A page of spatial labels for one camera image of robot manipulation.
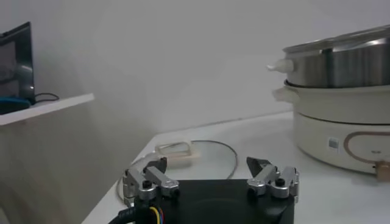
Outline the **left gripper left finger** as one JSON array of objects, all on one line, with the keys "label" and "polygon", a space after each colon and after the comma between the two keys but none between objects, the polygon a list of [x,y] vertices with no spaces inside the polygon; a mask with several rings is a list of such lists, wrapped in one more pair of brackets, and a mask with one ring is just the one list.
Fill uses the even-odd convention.
[{"label": "left gripper left finger", "polygon": [[122,176],[123,202],[130,207],[131,199],[152,201],[159,192],[162,197],[177,198],[180,195],[180,184],[165,175],[168,165],[166,157],[150,161],[142,171],[134,167],[126,169]]}]

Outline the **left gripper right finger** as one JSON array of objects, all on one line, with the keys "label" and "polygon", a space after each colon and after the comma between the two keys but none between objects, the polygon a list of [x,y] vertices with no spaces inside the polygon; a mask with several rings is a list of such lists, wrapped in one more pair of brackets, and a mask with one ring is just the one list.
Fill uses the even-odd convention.
[{"label": "left gripper right finger", "polygon": [[266,159],[247,157],[246,163],[252,178],[247,180],[247,187],[256,196],[266,193],[274,198],[292,197],[299,201],[299,172],[295,167],[286,166],[280,170]]}]

